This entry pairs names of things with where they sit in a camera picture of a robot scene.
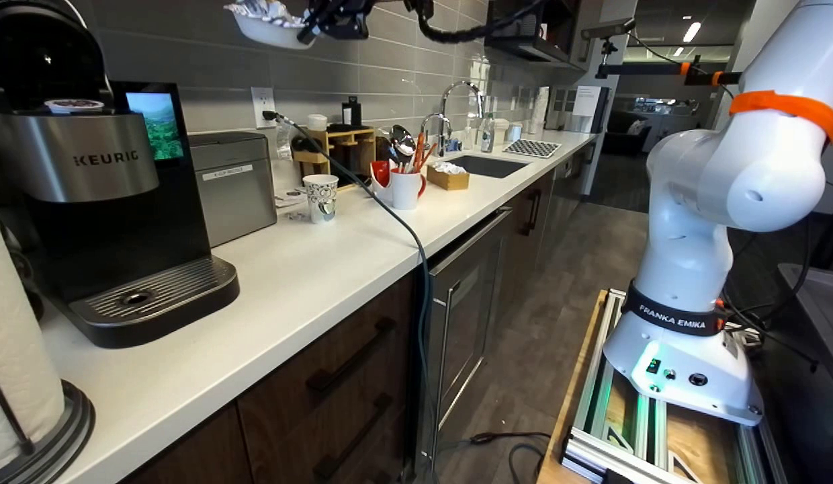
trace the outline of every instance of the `keurig logo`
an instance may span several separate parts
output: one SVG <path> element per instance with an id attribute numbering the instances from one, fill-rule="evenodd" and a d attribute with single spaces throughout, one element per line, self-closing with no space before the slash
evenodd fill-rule
<path id="1" fill-rule="evenodd" d="M 137 150 L 72 155 L 72 163 L 76 163 L 76 166 L 133 163 L 133 160 L 139 160 Z"/>

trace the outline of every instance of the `sink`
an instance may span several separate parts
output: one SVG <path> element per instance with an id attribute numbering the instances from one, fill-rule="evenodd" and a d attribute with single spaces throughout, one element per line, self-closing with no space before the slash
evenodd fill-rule
<path id="1" fill-rule="evenodd" d="M 520 173 L 522 166 L 528 166 L 520 160 L 483 159 L 483 155 L 460 155 L 460 159 L 448 159 L 448 160 L 474 173 L 474 174 L 487 174 L 487 177 L 509 177 L 509 174 Z"/>

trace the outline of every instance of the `white countertop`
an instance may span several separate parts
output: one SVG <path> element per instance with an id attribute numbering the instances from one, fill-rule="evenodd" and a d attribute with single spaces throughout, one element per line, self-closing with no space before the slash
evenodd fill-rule
<path id="1" fill-rule="evenodd" d="M 563 143 L 559 152 L 548 160 L 502 155 L 530 160 L 509 177 L 470 174 L 469 190 L 427 186 L 420 206 L 401 213 L 427 256 L 591 136 L 552 132 L 542 140 Z M 98 409 L 92 440 L 61 480 L 123 479 L 420 264 L 415 238 L 361 189 L 341 189 L 331 225 L 279 214 L 276 225 L 216 256 L 237 265 L 240 299 L 151 343 L 100 350 L 67 319 L 43 323 L 60 376 Z"/>

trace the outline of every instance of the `coffee maker drip tray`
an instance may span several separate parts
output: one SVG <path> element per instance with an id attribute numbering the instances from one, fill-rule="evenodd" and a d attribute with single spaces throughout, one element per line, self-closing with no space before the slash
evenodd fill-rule
<path id="1" fill-rule="evenodd" d="M 211 256 L 78 299 L 61 312 L 100 347 L 133 347 L 189 324 L 240 292 L 231 264 Z"/>

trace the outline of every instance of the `ceiling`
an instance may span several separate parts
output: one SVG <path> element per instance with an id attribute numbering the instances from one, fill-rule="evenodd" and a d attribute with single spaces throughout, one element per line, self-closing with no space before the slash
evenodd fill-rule
<path id="1" fill-rule="evenodd" d="M 631 38 L 624 62 L 659 62 L 655 54 L 661 54 L 677 62 L 701 57 L 701 62 L 725 64 L 753 3 L 756 0 L 639 0 L 635 14 L 636 38 Z M 701 29 L 690 43 L 683 43 L 690 21 L 701 21 Z"/>

